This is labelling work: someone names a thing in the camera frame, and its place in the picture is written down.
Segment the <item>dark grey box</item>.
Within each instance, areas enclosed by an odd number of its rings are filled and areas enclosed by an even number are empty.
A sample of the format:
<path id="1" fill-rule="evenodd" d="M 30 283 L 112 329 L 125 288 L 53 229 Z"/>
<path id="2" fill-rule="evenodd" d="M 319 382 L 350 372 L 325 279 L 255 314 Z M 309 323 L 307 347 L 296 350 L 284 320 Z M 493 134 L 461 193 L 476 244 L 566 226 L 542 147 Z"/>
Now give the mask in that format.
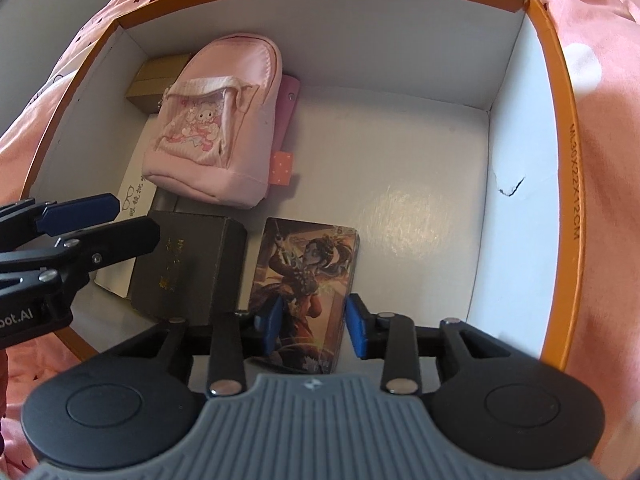
<path id="1" fill-rule="evenodd" d="M 228 216 L 178 205 L 177 195 L 156 193 L 149 217 L 160 226 L 160 241 L 134 264 L 131 307 L 155 321 L 207 326 L 216 313 L 238 308 L 247 232 Z"/>

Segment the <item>anime card pack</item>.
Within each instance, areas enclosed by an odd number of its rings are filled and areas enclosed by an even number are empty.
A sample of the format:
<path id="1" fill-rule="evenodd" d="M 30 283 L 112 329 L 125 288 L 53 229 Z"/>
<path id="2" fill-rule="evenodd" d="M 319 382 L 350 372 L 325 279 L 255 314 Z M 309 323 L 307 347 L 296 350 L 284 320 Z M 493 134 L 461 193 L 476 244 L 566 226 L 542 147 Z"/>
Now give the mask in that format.
<path id="1" fill-rule="evenodd" d="M 258 360 L 292 373 L 335 370 L 359 235 L 348 226 L 271 217 L 262 231 L 248 308 L 282 300 L 281 325 Z"/>

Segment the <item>pink mini backpack pouch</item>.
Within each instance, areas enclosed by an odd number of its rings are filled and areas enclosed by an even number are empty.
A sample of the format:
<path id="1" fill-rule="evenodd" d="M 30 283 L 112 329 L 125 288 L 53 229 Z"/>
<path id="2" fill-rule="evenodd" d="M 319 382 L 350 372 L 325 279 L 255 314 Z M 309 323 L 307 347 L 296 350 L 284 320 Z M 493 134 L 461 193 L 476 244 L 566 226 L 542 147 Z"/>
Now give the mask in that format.
<path id="1" fill-rule="evenodd" d="M 238 32 L 199 50 L 163 95 L 143 155 L 146 180 L 171 193 L 241 209 L 288 185 L 293 156 L 272 150 L 283 71 L 270 39 Z"/>

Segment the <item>pink folding case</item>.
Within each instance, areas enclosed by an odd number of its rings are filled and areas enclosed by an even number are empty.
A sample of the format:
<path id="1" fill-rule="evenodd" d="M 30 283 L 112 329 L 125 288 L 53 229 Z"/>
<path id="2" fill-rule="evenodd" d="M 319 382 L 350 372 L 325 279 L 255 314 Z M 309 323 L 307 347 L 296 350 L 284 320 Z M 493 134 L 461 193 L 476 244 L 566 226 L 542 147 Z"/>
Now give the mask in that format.
<path id="1" fill-rule="evenodd" d="M 290 75 L 283 75 L 276 103 L 276 114 L 274 115 L 274 133 L 272 150 L 280 152 L 288 126 L 295 112 L 299 95 L 300 81 Z"/>

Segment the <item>small brown cardboard box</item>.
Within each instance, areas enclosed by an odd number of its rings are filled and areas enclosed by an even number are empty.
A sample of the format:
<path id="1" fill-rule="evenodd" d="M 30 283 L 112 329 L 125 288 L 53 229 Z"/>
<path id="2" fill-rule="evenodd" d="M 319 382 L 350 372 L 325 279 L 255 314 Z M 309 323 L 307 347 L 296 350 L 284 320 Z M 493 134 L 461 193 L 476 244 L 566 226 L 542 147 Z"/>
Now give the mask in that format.
<path id="1" fill-rule="evenodd" d="M 190 58 L 191 53 L 149 58 L 131 81 L 126 99 L 144 114 L 157 114 L 164 92 L 176 82 Z"/>

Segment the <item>orange cardboard box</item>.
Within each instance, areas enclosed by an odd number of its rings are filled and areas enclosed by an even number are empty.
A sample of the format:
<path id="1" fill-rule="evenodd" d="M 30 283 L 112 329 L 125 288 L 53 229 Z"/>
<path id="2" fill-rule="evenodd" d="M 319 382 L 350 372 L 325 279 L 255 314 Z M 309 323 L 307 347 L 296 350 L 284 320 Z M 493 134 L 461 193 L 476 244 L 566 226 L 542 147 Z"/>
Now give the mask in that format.
<path id="1" fill-rule="evenodd" d="M 292 183 L 239 213 L 250 258 L 271 216 L 351 226 L 370 309 L 463 318 L 566 364 L 584 187 L 572 85 L 540 0 L 150 0 L 73 74 L 24 193 L 116 191 L 145 123 L 125 98 L 136 70 L 230 32 L 272 39 L 303 85 L 284 144 Z"/>

